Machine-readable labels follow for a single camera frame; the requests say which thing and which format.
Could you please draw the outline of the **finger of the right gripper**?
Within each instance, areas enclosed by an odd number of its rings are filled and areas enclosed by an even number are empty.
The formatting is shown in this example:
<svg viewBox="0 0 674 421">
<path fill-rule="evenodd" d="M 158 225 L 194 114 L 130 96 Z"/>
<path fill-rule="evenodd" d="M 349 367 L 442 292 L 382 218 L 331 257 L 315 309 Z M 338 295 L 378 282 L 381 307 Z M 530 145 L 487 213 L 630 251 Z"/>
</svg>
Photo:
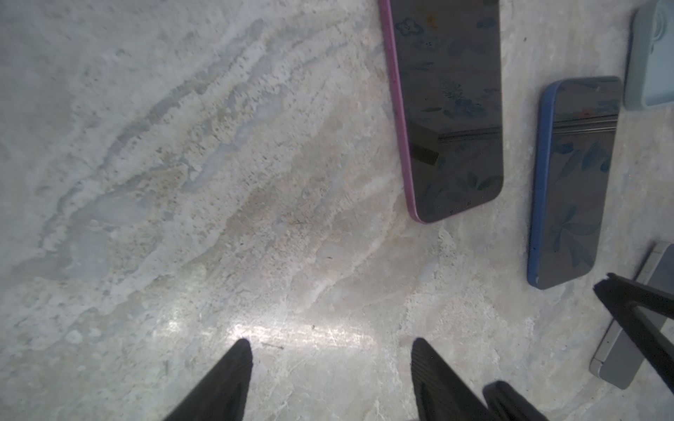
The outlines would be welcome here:
<svg viewBox="0 0 674 421">
<path fill-rule="evenodd" d="M 673 319 L 673 295 L 614 273 L 593 286 L 601 303 L 673 391 L 673 343 L 640 310 Z"/>
<path fill-rule="evenodd" d="M 509 383 L 488 384 L 483 389 L 487 408 L 499 419 L 508 421 L 548 421 L 531 403 Z"/>
</svg>

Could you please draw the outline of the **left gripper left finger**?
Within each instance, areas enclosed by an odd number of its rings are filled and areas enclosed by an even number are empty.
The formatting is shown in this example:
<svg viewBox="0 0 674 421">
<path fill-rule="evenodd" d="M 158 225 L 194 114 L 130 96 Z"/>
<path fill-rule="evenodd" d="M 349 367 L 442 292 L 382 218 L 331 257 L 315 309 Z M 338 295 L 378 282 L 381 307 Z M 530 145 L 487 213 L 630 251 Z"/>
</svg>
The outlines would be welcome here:
<svg viewBox="0 0 674 421">
<path fill-rule="evenodd" d="M 242 421 L 252 370 L 250 342 L 237 340 L 165 420 Z"/>
</svg>

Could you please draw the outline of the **purple-edged black phone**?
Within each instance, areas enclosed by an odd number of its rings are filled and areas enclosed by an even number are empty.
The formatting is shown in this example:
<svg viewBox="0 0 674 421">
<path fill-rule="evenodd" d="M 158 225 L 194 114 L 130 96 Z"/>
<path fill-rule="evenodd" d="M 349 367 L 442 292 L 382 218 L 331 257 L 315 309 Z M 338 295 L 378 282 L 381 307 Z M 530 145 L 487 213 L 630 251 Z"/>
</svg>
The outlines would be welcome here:
<svg viewBox="0 0 674 421">
<path fill-rule="evenodd" d="M 432 224 L 495 199 L 504 184 L 500 4 L 379 4 L 405 199 Z"/>
</svg>

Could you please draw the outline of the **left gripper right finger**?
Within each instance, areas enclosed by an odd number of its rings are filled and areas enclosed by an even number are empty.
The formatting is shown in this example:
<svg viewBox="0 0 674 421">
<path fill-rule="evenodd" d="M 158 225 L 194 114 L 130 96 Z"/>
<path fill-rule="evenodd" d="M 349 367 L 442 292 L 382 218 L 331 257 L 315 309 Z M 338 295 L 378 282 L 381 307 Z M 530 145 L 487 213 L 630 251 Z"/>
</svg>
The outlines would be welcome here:
<svg viewBox="0 0 674 421">
<path fill-rule="evenodd" d="M 495 419 L 423 338 L 417 338 L 412 344 L 411 374 L 419 420 Z"/>
</svg>

